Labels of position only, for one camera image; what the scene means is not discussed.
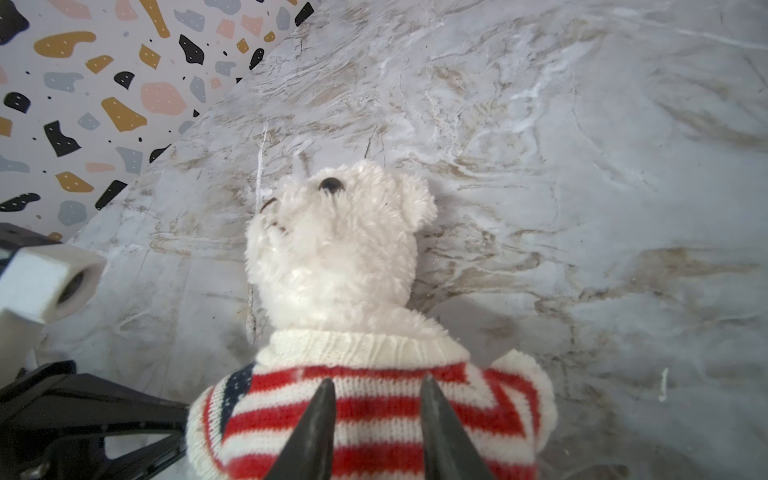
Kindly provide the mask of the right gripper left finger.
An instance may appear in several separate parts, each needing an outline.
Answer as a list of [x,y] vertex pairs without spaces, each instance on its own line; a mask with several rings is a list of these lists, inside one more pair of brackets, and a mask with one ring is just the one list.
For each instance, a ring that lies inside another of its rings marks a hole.
[[328,480],[332,475],[336,392],[324,379],[265,480]]

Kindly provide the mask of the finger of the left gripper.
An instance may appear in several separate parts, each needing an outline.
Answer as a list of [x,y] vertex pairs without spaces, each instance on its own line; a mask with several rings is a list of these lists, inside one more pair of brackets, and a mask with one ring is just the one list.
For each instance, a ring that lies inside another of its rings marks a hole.
[[1,390],[1,426],[26,432],[182,432],[187,406],[90,374],[31,372]]
[[109,458],[104,448],[101,452],[104,458],[91,479],[153,479],[180,461],[186,447],[182,435],[176,433],[116,458]]

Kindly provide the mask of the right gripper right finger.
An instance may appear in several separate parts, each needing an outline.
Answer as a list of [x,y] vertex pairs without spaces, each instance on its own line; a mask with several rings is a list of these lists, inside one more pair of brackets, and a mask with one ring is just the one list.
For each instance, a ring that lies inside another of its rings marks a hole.
[[420,419],[426,480],[493,480],[436,379],[420,388]]

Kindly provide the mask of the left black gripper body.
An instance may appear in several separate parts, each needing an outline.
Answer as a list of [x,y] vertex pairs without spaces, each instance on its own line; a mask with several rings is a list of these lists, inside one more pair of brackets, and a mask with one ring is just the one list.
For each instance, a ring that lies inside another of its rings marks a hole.
[[22,371],[1,388],[3,479],[95,479],[108,458],[87,399],[72,387],[73,361]]

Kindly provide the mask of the red white striped knit sweater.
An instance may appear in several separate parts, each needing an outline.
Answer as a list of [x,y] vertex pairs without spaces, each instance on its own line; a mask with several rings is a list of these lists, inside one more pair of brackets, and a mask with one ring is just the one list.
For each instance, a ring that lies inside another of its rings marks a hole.
[[552,382],[511,350],[487,368],[447,335],[281,330],[255,360],[206,389],[189,410],[187,458],[203,479],[266,476],[324,380],[336,393],[332,475],[420,479],[420,389],[433,377],[499,479],[533,479],[556,427]]

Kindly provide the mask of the white plush teddy bear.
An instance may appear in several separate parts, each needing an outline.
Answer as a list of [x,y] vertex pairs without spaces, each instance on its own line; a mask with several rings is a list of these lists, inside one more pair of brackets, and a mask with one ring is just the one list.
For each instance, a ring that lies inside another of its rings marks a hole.
[[277,330],[431,338],[408,308],[417,234],[437,218],[426,179],[373,161],[282,187],[245,231],[246,275]]

